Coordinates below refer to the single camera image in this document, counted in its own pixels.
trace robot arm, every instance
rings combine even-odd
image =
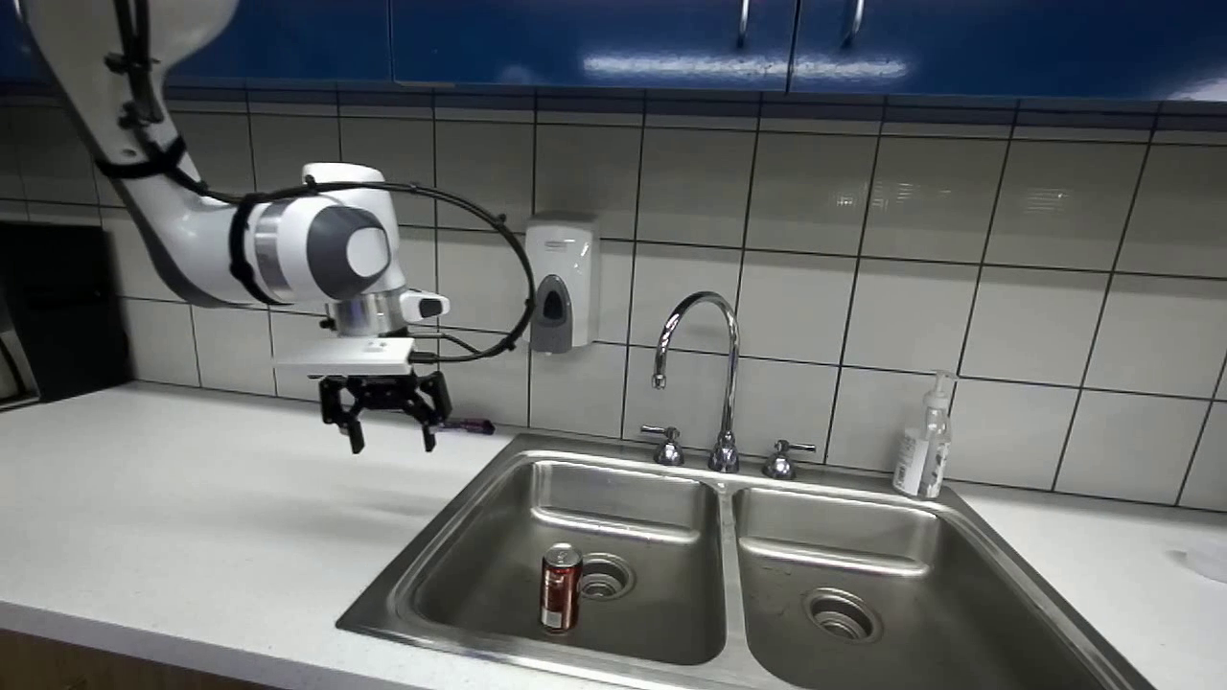
[[[302,188],[212,192],[165,110],[165,71],[230,23],[239,0],[13,0],[31,28],[96,166],[136,213],[161,280],[197,305],[330,301],[332,340],[277,369],[323,374],[323,419],[359,451],[355,413],[399,405],[431,430],[450,419],[440,373],[414,374],[409,323],[440,319],[444,296],[414,292],[396,259],[399,223],[389,192],[432,197],[501,227],[476,203],[346,161],[313,161]],[[509,349],[522,323],[479,359]]]

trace chrome faucet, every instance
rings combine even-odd
[[[651,369],[651,383],[665,387],[669,383],[669,349],[675,340],[680,323],[685,319],[685,310],[695,301],[712,301],[725,313],[725,331],[730,331],[730,378],[725,378],[725,413],[721,413],[721,436],[717,450],[708,457],[712,473],[738,473],[738,433],[734,433],[734,400],[738,400],[738,359],[741,359],[741,345],[738,345],[738,310],[730,305],[730,298],[721,298],[717,292],[695,292],[685,296],[669,319],[665,331],[654,337],[654,369]]]

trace stainless steel sink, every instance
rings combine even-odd
[[[587,558],[536,626],[541,551]],[[950,489],[658,468],[515,442],[340,627],[628,687],[1148,687]]]

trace wall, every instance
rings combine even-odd
[[[670,422],[708,443],[721,327],[695,310],[651,391],[665,313],[698,286],[741,301],[741,450],[818,443],[891,468],[932,369],[961,374],[956,479],[1227,510],[1227,120],[796,98],[340,94],[179,98],[215,188],[293,185],[302,161],[367,161],[464,192],[515,227],[596,213],[597,345],[450,369],[461,413],[587,436]],[[268,369],[317,310],[197,310],[58,103],[0,107],[0,213],[113,231],[143,378],[312,400]],[[501,246],[399,203],[417,285],[450,327],[495,337],[519,310]]]

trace countertop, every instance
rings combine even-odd
[[[592,687],[332,627],[509,436],[115,387],[0,413],[0,627],[268,687]],[[1156,687],[1227,681],[1227,516],[957,485]]]

